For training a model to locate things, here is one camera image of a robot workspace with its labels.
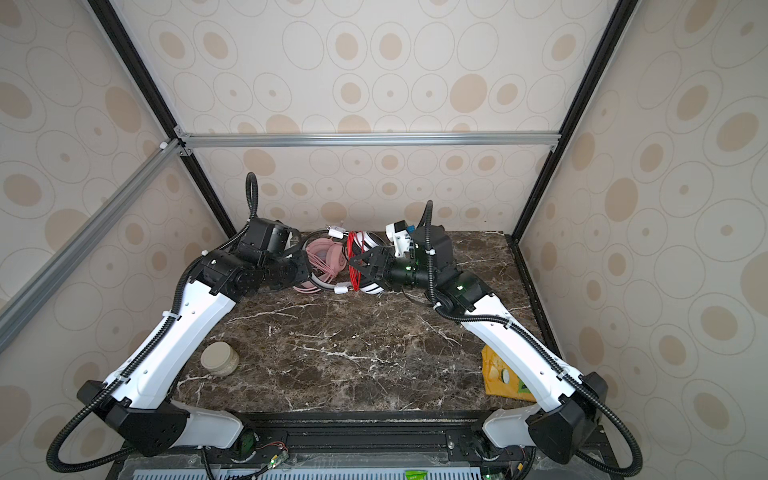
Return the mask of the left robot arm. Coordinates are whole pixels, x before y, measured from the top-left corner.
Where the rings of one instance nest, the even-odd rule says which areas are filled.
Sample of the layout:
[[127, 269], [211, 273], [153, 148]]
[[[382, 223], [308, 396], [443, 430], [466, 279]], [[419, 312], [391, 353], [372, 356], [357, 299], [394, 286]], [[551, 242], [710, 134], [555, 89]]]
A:
[[[233, 238], [202, 253], [183, 271], [173, 302], [137, 350], [103, 381], [88, 381], [78, 392], [83, 408], [54, 437], [48, 468], [77, 473], [123, 459], [146, 457], [176, 447], [234, 449], [244, 455], [255, 436], [227, 411], [185, 406], [170, 398], [178, 374], [210, 331], [245, 297], [282, 291], [310, 278], [309, 261], [289, 240], [297, 230], [258, 216], [254, 173], [245, 181], [249, 218]], [[124, 440], [121, 450], [79, 463], [61, 459], [65, 442], [89, 416], [99, 417]]]

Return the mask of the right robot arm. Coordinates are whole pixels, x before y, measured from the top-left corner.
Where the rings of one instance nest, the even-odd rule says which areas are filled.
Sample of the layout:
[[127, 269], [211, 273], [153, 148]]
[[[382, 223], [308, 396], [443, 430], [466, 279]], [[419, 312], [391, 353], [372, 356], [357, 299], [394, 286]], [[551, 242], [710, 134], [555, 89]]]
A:
[[[482, 432], [495, 448], [533, 447], [566, 464], [578, 457], [602, 472], [629, 478], [643, 468], [638, 441], [606, 404], [608, 385], [596, 372], [581, 373], [557, 357], [527, 330], [477, 274], [454, 258], [450, 236], [432, 222], [428, 202], [419, 223], [387, 226], [388, 244], [350, 233], [350, 267], [383, 290], [420, 289], [440, 317], [463, 326], [509, 366], [535, 399], [532, 406], [498, 410], [484, 420]], [[601, 462], [582, 447], [600, 422], [609, 421], [625, 440], [631, 461], [625, 467]]]

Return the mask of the pink headset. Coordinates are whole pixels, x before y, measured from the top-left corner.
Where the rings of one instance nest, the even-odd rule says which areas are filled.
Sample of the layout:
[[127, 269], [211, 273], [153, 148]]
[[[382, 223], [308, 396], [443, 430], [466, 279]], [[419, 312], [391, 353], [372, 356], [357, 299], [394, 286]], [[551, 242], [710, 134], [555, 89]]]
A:
[[334, 294], [348, 293], [350, 282], [338, 282], [339, 275], [347, 269], [344, 246], [333, 238], [316, 238], [303, 247], [310, 263], [310, 278], [295, 286], [294, 290], [302, 294], [315, 294], [321, 291]]

